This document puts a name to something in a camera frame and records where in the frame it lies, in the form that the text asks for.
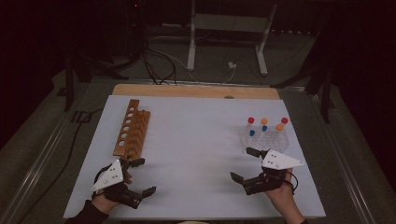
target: white board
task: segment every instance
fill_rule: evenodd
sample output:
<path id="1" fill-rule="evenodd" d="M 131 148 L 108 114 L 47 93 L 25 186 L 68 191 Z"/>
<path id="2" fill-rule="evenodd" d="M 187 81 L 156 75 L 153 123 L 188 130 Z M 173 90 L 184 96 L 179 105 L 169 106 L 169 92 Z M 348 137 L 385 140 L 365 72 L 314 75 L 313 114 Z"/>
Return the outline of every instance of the white board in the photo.
<path id="1" fill-rule="evenodd" d="M 140 100 L 139 110 L 151 112 L 142 157 L 146 163 L 130 169 L 130 190 L 157 191 L 137 209 L 120 205 L 110 218 L 136 220 L 203 220 L 280 217 L 264 193 L 247 196 L 230 172 L 245 179 L 256 177 L 262 160 L 241 153 L 239 132 L 248 117 L 268 125 L 289 118 L 282 100 L 212 99 L 189 97 L 109 96 L 92 139 L 64 217 L 75 216 L 97 172 L 117 159 L 112 156 L 130 99 Z M 325 212 L 304 154 L 292 127 L 285 126 L 290 145 L 285 154 L 305 162 L 296 167 L 299 186 L 295 199 L 305 217 Z"/>

